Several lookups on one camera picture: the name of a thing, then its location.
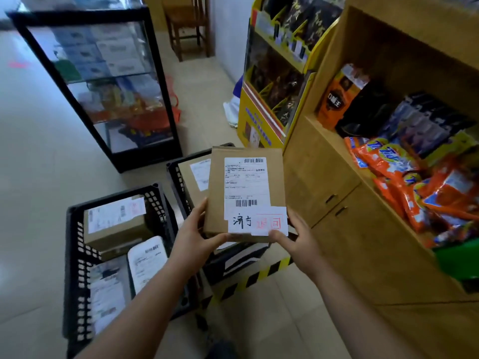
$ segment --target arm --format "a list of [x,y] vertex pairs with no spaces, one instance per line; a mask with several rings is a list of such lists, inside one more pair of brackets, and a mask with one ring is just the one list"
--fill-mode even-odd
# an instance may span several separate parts
[[288,209],[298,232],[295,242],[279,231],[270,237],[278,242],[320,290],[324,304],[353,358],[415,359],[423,356],[400,337],[391,326],[340,276],[322,256],[318,243],[305,221]]
[[206,205],[205,199],[184,221],[165,266],[78,359],[153,358],[184,285],[228,238],[225,233],[201,237],[198,222]]

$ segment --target wooden chair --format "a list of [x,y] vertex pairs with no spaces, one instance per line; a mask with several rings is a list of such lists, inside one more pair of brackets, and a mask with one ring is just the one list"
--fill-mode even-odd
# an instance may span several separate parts
[[[196,38],[196,43],[201,47],[200,39],[205,42],[205,51],[209,57],[209,17],[208,17],[208,0],[205,0],[205,7],[203,8],[203,0],[191,0],[191,5],[165,5],[166,25],[168,26],[168,34],[170,36],[171,48],[176,56],[183,61],[182,48],[180,44],[181,39]],[[205,35],[201,35],[200,26],[204,27]],[[180,36],[180,29],[192,28],[196,29],[196,35]],[[175,41],[173,42],[173,33],[175,32]]]

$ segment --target black plastic basket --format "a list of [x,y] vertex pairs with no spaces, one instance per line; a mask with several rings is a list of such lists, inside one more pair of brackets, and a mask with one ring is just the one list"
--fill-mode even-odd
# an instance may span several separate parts
[[[234,147],[235,145],[232,143],[223,144],[222,146],[231,146]],[[186,219],[192,210],[192,207],[188,203],[188,199],[186,198],[185,187],[183,183],[183,176],[181,175],[180,168],[178,167],[179,164],[182,162],[193,160],[197,157],[205,156],[211,153],[211,149],[203,150],[200,152],[196,152],[195,154],[191,154],[189,156],[180,157],[178,159],[172,160],[166,164],[166,168],[168,169],[168,176],[171,180],[171,188],[175,194],[175,198],[180,206],[180,211],[183,215],[183,218]],[[237,271],[231,272],[226,276],[223,276],[225,270],[225,262],[230,259],[231,257],[235,256],[236,254],[240,253],[245,248],[252,246],[254,243],[238,243],[234,247],[227,248],[224,252],[221,252],[217,255],[213,253],[207,260],[206,265],[203,266],[203,272],[205,273],[208,282],[213,285],[215,283],[220,282],[222,279],[225,279]],[[260,258],[261,255],[266,251],[267,248],[261,251],[254,252],[252,255],[248,255],[248,258],[257,257]],[[253,264],[254,262],[249,262],[241,266],[238,270],[245,268],[246,266]]]
[[[99,252],[83,241],[83,213],[87,209],[135,195],[144,196],[145,203],[151,204],[157,213],[158,218],[152,219],[151,229],[155,235],[163,237],[165,249],[169,255],[178,232],[178,225],[174,211],[159,183],[88,201],[71,206],[67,210],[62,328],[63,336],[68,339],[67,358],[76,356],[93,338],[88,267],[102,262]],[[192,277],[185,286],[171,319],[197,307],[198,287],[196,278]]]

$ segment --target yellow display rack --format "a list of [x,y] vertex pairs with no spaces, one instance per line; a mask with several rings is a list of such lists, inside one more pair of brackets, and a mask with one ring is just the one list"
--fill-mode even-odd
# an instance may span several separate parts
[[338,20],[325,31],[313,50],[309,51],[304,41],[296,36],[302,28],[306,27],[307,22],[305,21],[294,32],[283,29],[278,18],[286,12],[286,8],[271,17],[267,12],[260,10],[261,3],[262,0],[255,0],[251,9],[247,53],[251,47],[251,36],[257,34],[292,67],[304,75],[304,82],[298,96],[294,116],[286,126],[283,126],[275,112],[286,103],[286,100],[281,101],[274,108],[270,108],[263,97],[267,95],[271,85],[257,92],[249,83],[251,68],[245,70],[239,102],[238,137],[247,147],[274,147],[284,150],[313,84],[316,71],[334,35]]

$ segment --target hazard tape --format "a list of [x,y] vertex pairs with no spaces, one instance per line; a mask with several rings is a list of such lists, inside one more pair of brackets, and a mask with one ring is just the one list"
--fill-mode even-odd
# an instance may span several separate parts
[[253,273],[252,275],[243,278],[241,281],[226,287],[224,290],[222,290],[221,295],[217,296],[213,294],[211,296],[205,297],[200,301],[199,310],[204,311],[208,307],[220,304],[221,302],[233,296],[235,293],[244,291],[248,287],[254,285],[256,282],[259,282],[262,279],[271,276],[273,273],[287,268],[292,263],[293,259],[291,257],[283,258],[266,269],[262,269],[261,271]]

